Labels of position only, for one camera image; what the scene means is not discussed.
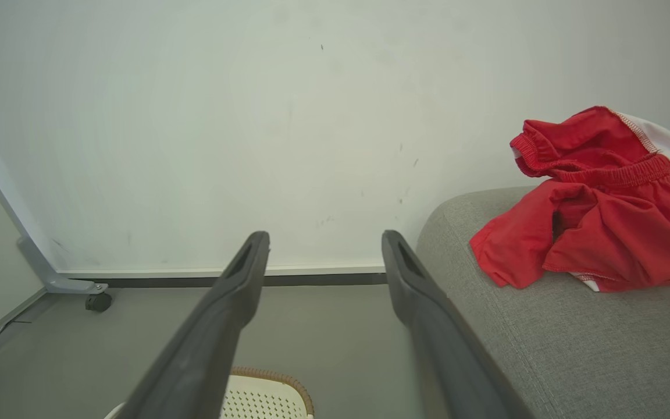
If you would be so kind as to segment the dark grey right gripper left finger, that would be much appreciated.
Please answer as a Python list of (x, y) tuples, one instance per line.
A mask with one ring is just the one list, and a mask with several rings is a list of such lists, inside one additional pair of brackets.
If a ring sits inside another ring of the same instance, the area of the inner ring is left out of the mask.
[(240, 332), (257, 312), (270, 237), (250, 234), (117, 412), (118, 418), (218, 418)]

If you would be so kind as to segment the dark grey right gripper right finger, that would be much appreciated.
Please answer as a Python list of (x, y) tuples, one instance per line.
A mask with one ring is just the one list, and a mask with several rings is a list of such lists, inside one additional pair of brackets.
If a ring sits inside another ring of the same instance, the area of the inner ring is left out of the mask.
[(426, 418), (531, 418), (532, 412), (404, 236), (381, 252), (393, 310), (409, 332)]

